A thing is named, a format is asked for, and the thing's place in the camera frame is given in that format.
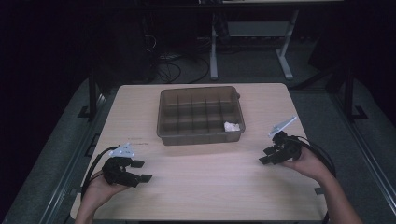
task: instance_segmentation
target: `plastic storage bin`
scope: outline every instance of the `plastic storage bin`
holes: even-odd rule
[[[240,131],[225,132],[224,122]],[[232,86],[164,90],[157,134],[166,146],[237,142],[245,131],[239,94]]]

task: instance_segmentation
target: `dark background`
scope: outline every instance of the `dark background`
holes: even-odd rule
[[[0,116],[0,220],[73,93],[89,73],[102,74],[98,79],[102,88],[115,81],[152,78],[143,29],[135,23],[136,15],[108,16],[87,7],[92,4],[49,0],[1,3],[0,83],[4,105]],[[322,14],[315,12],[312,8],[301,11],[294,35],[321,36],[312,65],[326,69],[337,62],[347,62],[396,124],[395,5],[386,1],[348,1],[346,6],[328,12],[330,19],[323,25],[312,22],[323,21]],[[127,27],[133,27],[129,34],[123,33]],[[194,25],[180,23],[180,27]],[[189,30],[187,37],[191,34],[195,34],[194,29]],[[120,50],[125,45],[132,50]],[[126,58],[134,58],[134,63],[127,63],[130,60]],[[140,75],[125,80],[123,74],[130,73]]]

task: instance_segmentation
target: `gray carpet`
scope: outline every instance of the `gray carpet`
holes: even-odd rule
[[[313,43],[293,43],[287,58],[295,79],[283,75],[274,46],[264,45],[235,54],[219,54],[219,80],[209,76],[199,83],[282,82],[293,86],[312,77],[317,70],[307,64]],[[201,55],[208,60],[208,55]],[[187,83],[205,73],[205,64],[190,59],[174,61],[182,71],[175,83]],[[152,84],[163,83],[156,78]],[[368,168],[360,145],[334,103],[338,96],[329,95],[324,86],[327,78],[302,91],[291,91],[291,98],[308,138],[331,155],[338,179],[364,223],[396,223],[381,188]],[[92,122],[78,118],[80,109],[89,104],[88,83],[83,82],[64,111],[52,136],[27,178],[4,223],[73,223],[69,211],[89,160],[85,154],[92,148],[92,139],[100,134],[117,90],[99,102],[99,112]],[[355,85],[355,104],[362,106],[369,119],[356,120],[354,126],[373,149],[384,173],[395,186],[393,159],[396,151],[395,128],[373,102],[370,93],[359,83]],[[125,223],[124,221],[95,220],[94,223]]]

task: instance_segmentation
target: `bin divider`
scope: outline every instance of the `bin divider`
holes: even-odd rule
[[[179,123],[179,119],[180,119],[180,116],[179,116],[179,103],[178,103],[178,96],[177,96],[177,112],[176,112],[176,114],[177,114],[177,122],[176,122],[176,130],[177,130],[177,134],[179,133],[179,127],[178,127],[178,123]]]
[[[221,108],[220,93],[219,93],[218,97],[219,97],[219,110],[220,110],[221,123],[223,125],[222,127],[224,128],[224,117],[223,117],[222,108]]]
[[[190,94],[190,107],[191,107],[191,126],[192,126],[192,132],[194,133],[195,127],[194,127],[194,108],[192,103],[192,94]]]
[[[206,128],[207,128],[207,132],[210,133],[210,127],[209,127],[209,115],[207,113],[207,101],[206,101],[206,94],[204,94],[204,98],[205,98],[205,114],[206,114]]]

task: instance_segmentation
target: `hand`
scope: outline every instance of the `hand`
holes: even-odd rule
[[[321,179],[332,175],[327,167],[306,147],[302,147],[301,156],[295,161],[284,161],[282,164],[302,175],[308,176],[320,182]]]
[[[107,203],[113,195],[128,188],[117,184],[109,185],[103,177],[102,171],[94,174],[78,209],[76,224],[91,223],[95,211],[100,206]]]

